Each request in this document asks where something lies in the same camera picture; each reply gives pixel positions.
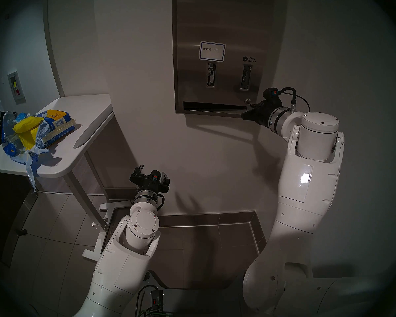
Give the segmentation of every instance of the cable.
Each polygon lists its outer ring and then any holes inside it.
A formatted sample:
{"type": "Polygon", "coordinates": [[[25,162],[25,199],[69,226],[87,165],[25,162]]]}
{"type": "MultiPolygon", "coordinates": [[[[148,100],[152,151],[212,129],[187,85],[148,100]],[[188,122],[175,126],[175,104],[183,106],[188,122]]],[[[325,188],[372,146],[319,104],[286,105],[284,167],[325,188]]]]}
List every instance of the cable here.
{"type": "MultiPolygon", "coordinates": [[[[293,95],[292,93],[287,93],[287,92],[283,92],[282,94],[289,94],[289,95],[293,95]]],[[[307,100],[305,100],[302,96],[299,96],[299,95],[297,95],[297,97],[298,98],[301,98],[302,100],[304,100],[305,101],[305,103],[307,104],[307,106],[308,106],[308,112],[311,112],[311,109],[310,109],[310,104],[308,103],[308,101],[307,100]]]]}
{"type": "Polygon", "coordinates": [[[163,206],[163,204],[164,204],[164,195],[162,195],[162,194],[159,194],[158,196],[160,196],[161,197],[161,205],[159,205],[158,206],[158,208],[157,208],[157,211],[158,210],[160,210],[161,209],[161,207],[163,206]]]}
{"type": "Polygon", "coordinates": [[[142,314],[144,314],[144,316],[146,316],[147,313],[150,313],[150,312],[151,312],[151,309],[152,309],[152,307],[149,307],[149,308],[147,308],[147,309],[145,309],[145,310],[141,310],[141,311],[139,312],[138,317],[141,317],[142,314]]]}
{"type": "Polygon", "coordinates": [[[161,312],[149,312],[149,313],[148,313],[147,315],[145,315],[144,317],[153,316],[153,315],[173,317],[173,315],[168,315],[168,314],[164,314],[164,313],[161,313],[161,312]]]}
{"type": "Polygon", "coordinates": [[[135,306],[135,317],[138,317],[138,302],[139,302],[139,295],[141,294],[141,291],[147,287],[153,287],[156,290],[158,290],[158,287],[155,285],[145,285],[143,288],[141,288],[138,292],[138,296],[136,298],[136,306],[135,306]]]}

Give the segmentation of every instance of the connector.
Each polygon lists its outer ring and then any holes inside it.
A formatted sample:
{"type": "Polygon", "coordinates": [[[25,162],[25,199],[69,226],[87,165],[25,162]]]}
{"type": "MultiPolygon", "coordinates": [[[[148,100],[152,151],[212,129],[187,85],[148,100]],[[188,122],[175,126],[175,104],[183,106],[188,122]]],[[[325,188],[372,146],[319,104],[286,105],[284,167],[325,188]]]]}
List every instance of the connector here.
{"type": "Polygon", "coordinates": [[[151,305],[153,309],[163,311],[163,290],[151,291],[151,305]]]}

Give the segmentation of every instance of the metal trim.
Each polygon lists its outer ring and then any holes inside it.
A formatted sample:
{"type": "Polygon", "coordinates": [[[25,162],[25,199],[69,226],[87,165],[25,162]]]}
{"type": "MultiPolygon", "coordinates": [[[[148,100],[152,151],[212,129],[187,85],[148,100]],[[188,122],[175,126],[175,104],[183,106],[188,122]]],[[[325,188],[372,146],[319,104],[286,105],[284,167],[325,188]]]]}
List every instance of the metal trim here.
{"type": "Polygon", "coordinates": [[[5,247],[3,248],[2,260],[1,260],[2,263],[7,267],[10,267],[13,253],[15,251],[16,244],[18,242],[18,238],[21,235],[21,231],[22,228],[24,227],[28,214],[30,213],[32,207],[34,206],[37,198],[38,198],[37,193],[29,192],[24,202],[22,203],[22,206],[19,208],[19,211],[15,219],[13,220],[9,234],[7,234],[7,239],[6,239],[5,247]]]}
{"type": "Polygon", "coordinates": [[[65,95],[63,91],[62,82],[60,81],[59,72],[57,70],[56,61],[53,54],[53,46],[51,44],[50,28],[49,28],[49,0],[43,0],[43,21],[44,21],[44,36],[46,38],[47,52],[49,53],[49,60],[51,71],[53,72],[54,81],[56,82],[59,96],[62,98],[65,95]]]}
{"type": "Polygon", "coordinates": [[[172,36],[175,113],[184,113],[182,112],[183,109],[179,110],[179,91],[177,81],[177,0],[172,0],[172,36]]]}

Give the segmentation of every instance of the package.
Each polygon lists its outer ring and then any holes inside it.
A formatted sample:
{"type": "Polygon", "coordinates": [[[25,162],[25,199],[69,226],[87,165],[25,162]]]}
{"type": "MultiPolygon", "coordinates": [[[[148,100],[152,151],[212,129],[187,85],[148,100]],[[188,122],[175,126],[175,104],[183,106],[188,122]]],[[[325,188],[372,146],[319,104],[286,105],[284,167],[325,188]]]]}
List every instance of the package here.
{"type": "Polygon", "coordinates": [[[47,110],[36,116],[7,111],[1,122],[2,147],[13,161],[24,164],[35,191],[32,162],[49,152],[45,147],[75,129],[76,122],[65,111],[47,110]]]}
{"type": "Polygon", "coordinates": [[[49,133],[42,138],[43,146],[41,148],[48,147],[75,129],[76,121],[65,111],[46,110],[37,114],[36,117],[43,118],[49,124],[49,133]]]}
{"type": "Polygon", "coordinates": [[[19,135],[19,139],[26,149],[30,150],[35,145],[38,125],[43,120],[44,118],[31,116],[23,118],[13,127],[13,130],[19,135]]]}

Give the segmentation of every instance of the floor tile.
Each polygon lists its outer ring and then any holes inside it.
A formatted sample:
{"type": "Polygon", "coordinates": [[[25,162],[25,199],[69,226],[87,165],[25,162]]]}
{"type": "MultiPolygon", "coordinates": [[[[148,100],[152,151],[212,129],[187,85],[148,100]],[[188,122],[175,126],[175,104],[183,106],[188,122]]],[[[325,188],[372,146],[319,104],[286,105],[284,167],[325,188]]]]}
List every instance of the floor tile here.
{"type": "Polygon", "coordinates": [[[222,248],[254,244],[251,227],[246,224],[220,225],[222,248]]]}
{"type": "Polygon", "coordinates": [[[225,276],[220,270],[220,246],[183,249],[183,287],[187,289],[224,288],[225,276]]]}
{"type": "Polygon", "coordinates": [[[73,316],[79,311],[91,284],[96,262],[82,256],[84,249],[93,251],[94,247],[75,244],[67,265],[58,310],[64,316],[73,316]]]}
{"type": "Polygon", "coordinates": [[[255,245],[183,250],[184,288],[227,288],[257,257],[255,245]]]}
{"type": "Polygon", "coordinates": [[[38,193],[24,224],[28,234],[48,238],[68,197],[67,194],[38,193]]]}
{"type": "Polygon", "coordinates": [[[38,312],[40,317],[57,317],[57,312],[43,306],[39,302],[31,302],[31,306],[35,308],[35,311],[38,312]]]}
{"type": "MultiPolygon", "coordinates": [[[[106,198],[103,195],[95,195],[92,199],[92,203],[97,209],[100,208],[100,204],[106,203],[106,198]]],[[[100,212],[102,217],[105,217],[105,211],[100,212]]],[[[95,246],[97,242],[98,233],[100,232],[99,227],[92,226],[92,219],[87,214],[83,219],[81,229],[79,230],[78,236],[76,238],[75,244],[95,246]]]]}
{"type": "Polygon", "coordinates": [[[148,270],[152,270],[165,286],[182,288],[183,250],[157,250],[151,258],[148,270]]]}
{"type": "Polygon", "coordinates": [[[31,300],[35,273],[47,240],[33,235],[19,236],[5,281],[15,295],[27,303],[31,300]]]}
{"type": "Polygon", "coordinates": [[[75,196],[69,195],[51,230],[49,239],[74,244],[85,215],[85,210],[75,196]]]}
{"type": "Polygon", "coordinates": [[[163,227],[157,250],[179,250],[183,249],[183,229],[181,227],[163,227]]]}
{"type": "Polygon", "coordinates": [[[246,272],[257,256],[254,244],[223,248],[222,256],[217,261],[218,270],[223,270],[223,277],[229,285],[236,276],[246,272]]]}
{"type": "Polygon", "coordinates": [[[32,300],[57,311],[73,244],[47,240],[35,275],[32,300]]]}
{"type": "Polygon", "coordinates": [[[220,246],[219,226],[183,227],[183,248],[220,246]]]}

